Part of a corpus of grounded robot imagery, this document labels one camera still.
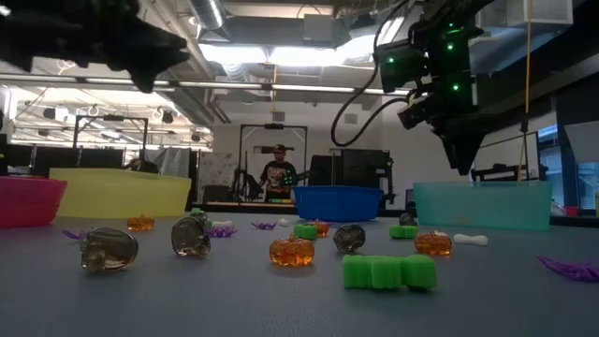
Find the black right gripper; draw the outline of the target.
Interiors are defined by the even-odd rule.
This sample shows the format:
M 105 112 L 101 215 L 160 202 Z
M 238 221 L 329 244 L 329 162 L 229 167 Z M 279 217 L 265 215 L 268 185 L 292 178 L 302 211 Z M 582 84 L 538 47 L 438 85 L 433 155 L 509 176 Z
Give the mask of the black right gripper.
M 478 27 L 447 27 L 415 38 L 427 54 L 431 81 L 418 85 L 414 103 L 398 113 L 404 128 L 412 129 L 425 122 L 440 135 L 446 131 L 449 120 L 474 110 L 469 41 L 482 34 Z M 449 166 L 460 175 L 467 175 L 484 137 L 464 135 L 455 144 L 440 136 Z

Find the green foam decoration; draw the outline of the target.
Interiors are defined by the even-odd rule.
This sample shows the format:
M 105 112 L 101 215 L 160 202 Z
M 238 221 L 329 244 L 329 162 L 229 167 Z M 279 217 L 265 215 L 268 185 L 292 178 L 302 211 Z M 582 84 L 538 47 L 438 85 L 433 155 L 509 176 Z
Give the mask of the green foam decoration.
M 209 216 L 200 208 L 192 208 L 190 211 L 190 216 L 198 220 L 205 229 L 212 228 L 212 222 L 209 219 Z
M 428 256 L 345 256 L 342 265 L 345 288 L 428 290 L 437 286 L 435 261 Z
M 313 241 L 318 237 L 318 230 L 316 226 L 313 225 L 294 225 L 293 234 L 298 239 L 310 240 Z
M 412 240 L 418 235 L 418 226 L 391 226 L 389 236 L 396 240 Z

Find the black framed robot station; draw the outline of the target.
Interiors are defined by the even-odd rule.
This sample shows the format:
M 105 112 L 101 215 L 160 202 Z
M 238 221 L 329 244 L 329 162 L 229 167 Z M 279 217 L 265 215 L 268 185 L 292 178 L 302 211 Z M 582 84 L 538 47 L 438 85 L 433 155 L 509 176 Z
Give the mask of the black framed robot station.
M 473 181 L 536 181 L 546 179 L 537 132 L 483 144 L 471 168 Z

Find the teal translucent plastic bin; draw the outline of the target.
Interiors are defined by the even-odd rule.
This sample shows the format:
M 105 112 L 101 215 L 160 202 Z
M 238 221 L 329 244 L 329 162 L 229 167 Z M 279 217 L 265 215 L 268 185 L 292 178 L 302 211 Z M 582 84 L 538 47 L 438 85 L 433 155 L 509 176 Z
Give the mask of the teal translucent plastic bin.
M 546 182 L 415 183 L 423 226 L 547 231 L 551 187 Z

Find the black equipment rack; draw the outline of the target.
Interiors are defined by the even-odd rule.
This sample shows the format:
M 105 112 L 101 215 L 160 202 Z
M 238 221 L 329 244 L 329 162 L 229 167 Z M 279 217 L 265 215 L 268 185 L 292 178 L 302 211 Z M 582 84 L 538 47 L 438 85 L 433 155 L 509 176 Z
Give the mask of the black equipment rack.
M 393 204 L 393 165 L 387 150 L 334 150 L 330 155 L 312 156 L 308 184 L 380 189 L 383 203 Z

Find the person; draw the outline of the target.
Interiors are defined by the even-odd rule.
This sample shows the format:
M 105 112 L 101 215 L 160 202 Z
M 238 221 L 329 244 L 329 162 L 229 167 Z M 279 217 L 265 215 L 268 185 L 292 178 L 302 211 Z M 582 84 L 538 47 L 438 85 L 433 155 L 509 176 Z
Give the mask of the person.
M 159 173 L 159 169 L 158 169 L 158 166 L 156 164 L 154 164 L 154 163 L 152 163 L 150 161 L 142 160 L 139 157 L 131 159 L 124 166 L 124 169 L 126 169 L 126 170 L 133 170 L 133 171 L 139 171 L 139 172 L 153 173 L 153 174 L 158 174 Z
M 276 144 L 272 153 L 274 159 L 263 168 L 259 181 L 265 191 L 265 201 L 291 199 L 292 187 L 288 183 L 289 177 L 296 175 L 296 169 L 285 159 L 286 147 L 283 144 Z

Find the blue plastic bin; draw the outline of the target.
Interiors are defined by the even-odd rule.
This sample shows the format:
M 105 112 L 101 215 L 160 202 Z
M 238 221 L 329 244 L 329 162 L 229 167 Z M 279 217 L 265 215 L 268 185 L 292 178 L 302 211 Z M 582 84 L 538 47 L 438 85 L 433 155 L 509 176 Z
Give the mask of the blue plastic bin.
M 293 188 L 298 216 L 328 222 L 363 222 L 378 216 L 382 191 L 341 185 Z

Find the yellow translucent plastic bin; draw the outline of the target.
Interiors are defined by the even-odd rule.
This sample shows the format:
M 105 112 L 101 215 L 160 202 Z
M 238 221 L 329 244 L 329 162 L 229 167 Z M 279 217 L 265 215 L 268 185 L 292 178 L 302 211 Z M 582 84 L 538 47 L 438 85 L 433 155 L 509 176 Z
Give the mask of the yellow translucent plastic bin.
M 116 168 L 51 168 L 50 177 L 67 182 L 59 216 L 95 219 L 179 216 L 192 182 Z

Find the black chair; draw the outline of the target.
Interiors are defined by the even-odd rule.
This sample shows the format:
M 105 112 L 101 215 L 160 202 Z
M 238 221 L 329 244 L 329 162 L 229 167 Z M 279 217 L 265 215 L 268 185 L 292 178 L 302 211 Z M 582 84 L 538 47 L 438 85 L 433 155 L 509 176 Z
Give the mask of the black chair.
M 227 185 L 208 184 L 204 186 L 202 202 L 227 202 L 231 200 L 230 187 Z

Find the white ceiling unit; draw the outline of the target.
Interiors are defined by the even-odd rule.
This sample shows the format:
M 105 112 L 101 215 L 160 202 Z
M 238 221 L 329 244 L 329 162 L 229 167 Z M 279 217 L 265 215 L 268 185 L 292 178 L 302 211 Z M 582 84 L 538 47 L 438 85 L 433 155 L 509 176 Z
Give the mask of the white ceiling unit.
M 572 24 L 572 0 L 506 0 L 506 25 Z

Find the grey ceiling unit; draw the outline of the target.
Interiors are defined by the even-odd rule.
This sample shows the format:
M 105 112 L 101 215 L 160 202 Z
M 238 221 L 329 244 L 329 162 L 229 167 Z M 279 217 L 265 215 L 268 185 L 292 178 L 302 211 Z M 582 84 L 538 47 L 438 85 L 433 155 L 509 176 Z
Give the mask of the grey ceiling unit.
M 305 45 L 330 46 L 334 39 L 334 19 L 331 16 L 305 14 L 303 41 Z

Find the background work table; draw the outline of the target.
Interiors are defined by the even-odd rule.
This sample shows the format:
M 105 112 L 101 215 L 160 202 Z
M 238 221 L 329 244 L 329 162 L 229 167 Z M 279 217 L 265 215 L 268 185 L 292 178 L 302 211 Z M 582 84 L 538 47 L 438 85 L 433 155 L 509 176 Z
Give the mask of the background work table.
M 210 201 L 200 205 L 206 212 L 231 212 L 231 213 L 266 213 L 266 214 L 296 214 L 297 209 L 290 203 L 263 203 L 263 202 L 222 202 Z

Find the pink round plastic bowl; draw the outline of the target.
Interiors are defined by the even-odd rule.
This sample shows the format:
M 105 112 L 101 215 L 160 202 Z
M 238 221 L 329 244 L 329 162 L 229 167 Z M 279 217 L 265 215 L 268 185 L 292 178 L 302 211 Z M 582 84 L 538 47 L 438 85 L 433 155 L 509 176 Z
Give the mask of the pink round plastic bowl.
M 0 176 L 0 229 L 48 226 L 66 187 L 66 181 Z

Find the silver ventilation duct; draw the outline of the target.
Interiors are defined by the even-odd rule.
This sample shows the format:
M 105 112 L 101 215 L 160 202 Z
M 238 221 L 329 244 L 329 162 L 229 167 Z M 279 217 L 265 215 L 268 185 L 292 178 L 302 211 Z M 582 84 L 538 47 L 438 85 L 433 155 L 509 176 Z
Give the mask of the silver ventilation duct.
M 223 26 L 226 12 L 220 0 L 188 0 L 190 9 L 203 30 L 215 30 Z

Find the black gantry frame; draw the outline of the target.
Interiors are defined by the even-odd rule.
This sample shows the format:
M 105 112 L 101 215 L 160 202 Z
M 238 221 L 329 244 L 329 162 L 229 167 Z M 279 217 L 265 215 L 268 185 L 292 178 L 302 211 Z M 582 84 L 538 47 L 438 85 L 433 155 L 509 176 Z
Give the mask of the black gantry frame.
M 276 144 L 286 147 L 285 159 L 296 169 L 296 175 L 289 177 L 291 187 L 298 184 L 298 175 L 307 169 L 306 126 L 289 126 L 281 123 L 263 125 L 241 125 L 239 134 L 239 163 L 248 179 L 249 199 L 265 201 L 264 188 L 259 185 L 263 168 L 274 159 L 272 150 Z M 273 199 L 266 203 L 290 203 L 291 199 Z
M 72 141 L 72 148 L 78 148 L 78 140 L 79 140 L 79 133 L 85 129 L 87 127 L 88 124 L 90 124 L 91 122 L 94 122 L 97 118 L 100 118 L 104 121 L 108 121 L 108 122 L 123 122 L 123 121 L 141 121 L 143 122 L 143 132 L 142 132 L 142 144 L 141 144 L 141 149 L 139 150 L 139 156 L 141 157 L 142 160 L 146 159 L 146 153 L 147 153 L 147 139 L 148 139 L 148 131 L 149 131 L 149 119 L 148 118 L 143 118 L 143 117 L 127 117 L 127 116 L 123 116 L 123 115 L 115 115 L 115 114 L 108 114 L 108 115 L 104 115 L 104 116 L 89 116 L 89 115 L 76 115 L 75 116 L 75 126 L 74 126 L 74 133 L 73 133 L 73 141 Z M 80 121 L 82 119 L 85 119 L 88 124 L 85 126 L 80 127 Z

